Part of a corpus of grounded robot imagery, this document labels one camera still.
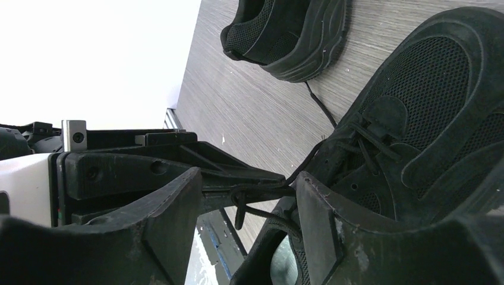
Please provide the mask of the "black shoelace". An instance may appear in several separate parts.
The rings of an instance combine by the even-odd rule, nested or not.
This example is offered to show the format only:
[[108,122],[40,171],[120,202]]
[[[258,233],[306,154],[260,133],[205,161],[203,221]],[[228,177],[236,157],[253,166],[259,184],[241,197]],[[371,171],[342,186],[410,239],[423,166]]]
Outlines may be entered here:
[[242,229],[245,221],[245,215],[250,213],[255,216],[263,217],[266,219],[273,219],[281,226],[286,227],[287,230],[299,233],[300,229],[294,223],[288,221],[285,218],[278,217],[273,213],[266,212],[264,210],[253,208],[249,206],[251,203],[276,200],[283,197],[294,197],[296,194],[295,189],[292,187],[292,183],[297,178],[297,176],[304,170],[309,162],[312,161],[314,156],[317,154],[318,150],[322,146],[323,141],[317,143],[313,149],[309,152],[307,157],[302,161],[302,163],[294,170],[294,172],[288,178],[284,179],[281,183],[275,186],[266,185],[255,185],[255,184],[239,184],[231,188],[229,192],[229,198],[234,206],[237,208],[235,215],[234,226],[237,230]]

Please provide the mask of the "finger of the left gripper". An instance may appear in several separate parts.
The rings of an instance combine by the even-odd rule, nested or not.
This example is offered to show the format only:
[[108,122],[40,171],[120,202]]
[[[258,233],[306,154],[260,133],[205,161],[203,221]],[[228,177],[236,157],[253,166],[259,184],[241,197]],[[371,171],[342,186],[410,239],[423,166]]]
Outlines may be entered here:
[[208,142],[192,142],[179,146],[181,163],[199,167],[205,185],[281,185],[284,175],[244,163]]
[[221,208],[242,206],[255,202],[264,202],[295,196],[295,189],[290,186],[273,187],[272,185],[235,185],[222,189],[203,188],[203,202],[200,214],[206,214]]

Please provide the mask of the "black shoe with laces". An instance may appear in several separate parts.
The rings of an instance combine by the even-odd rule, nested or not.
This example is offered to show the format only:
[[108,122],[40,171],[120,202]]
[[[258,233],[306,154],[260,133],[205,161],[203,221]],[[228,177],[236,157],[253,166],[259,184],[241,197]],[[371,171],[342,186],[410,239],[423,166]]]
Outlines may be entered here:
[[[302,172],[409,227],[503,217],[503,14],[462,7],[420,24]],[[232,284],[311,284],[294,189],[272,213],[300,232],[267,219]]]

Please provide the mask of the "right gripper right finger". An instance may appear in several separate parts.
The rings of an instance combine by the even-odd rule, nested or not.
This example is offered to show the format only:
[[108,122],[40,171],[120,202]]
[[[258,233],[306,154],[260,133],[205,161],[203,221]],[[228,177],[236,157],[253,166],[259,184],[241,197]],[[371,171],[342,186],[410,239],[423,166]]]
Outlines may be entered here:
[[458,216],[409,227],[296,181],[311,284],[502,284],[503,217]]

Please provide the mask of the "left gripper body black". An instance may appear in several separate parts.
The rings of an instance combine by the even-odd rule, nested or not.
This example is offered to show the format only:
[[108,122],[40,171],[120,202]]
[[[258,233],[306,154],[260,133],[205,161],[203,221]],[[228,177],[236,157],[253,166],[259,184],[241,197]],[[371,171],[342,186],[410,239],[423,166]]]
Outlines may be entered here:
[[52,226],[85,224],[158,190],[192,165],[179,151],[197,142],[182,129],[87,130],[63,120],[49,156]]

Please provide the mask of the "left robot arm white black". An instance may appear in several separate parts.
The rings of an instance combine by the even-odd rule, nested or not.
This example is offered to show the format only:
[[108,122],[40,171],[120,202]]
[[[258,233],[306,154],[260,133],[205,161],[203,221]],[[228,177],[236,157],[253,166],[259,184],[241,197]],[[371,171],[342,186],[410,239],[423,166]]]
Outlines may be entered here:
[[247,165],[181,129],[64,131],[49,123],[1,126],[1,161],[42,158],[45,223],[85,224],[155,190],[192,167],[203,177],[202,213],[275,200],[286,194],[283,175]]

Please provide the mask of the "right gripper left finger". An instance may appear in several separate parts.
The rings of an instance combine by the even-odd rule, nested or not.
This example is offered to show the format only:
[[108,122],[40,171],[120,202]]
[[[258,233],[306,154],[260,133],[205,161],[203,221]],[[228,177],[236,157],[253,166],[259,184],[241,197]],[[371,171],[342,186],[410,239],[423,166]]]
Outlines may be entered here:
[[200,215],[192,167],[160,189],[84,225],[1,216],[2,284],[184,284]]

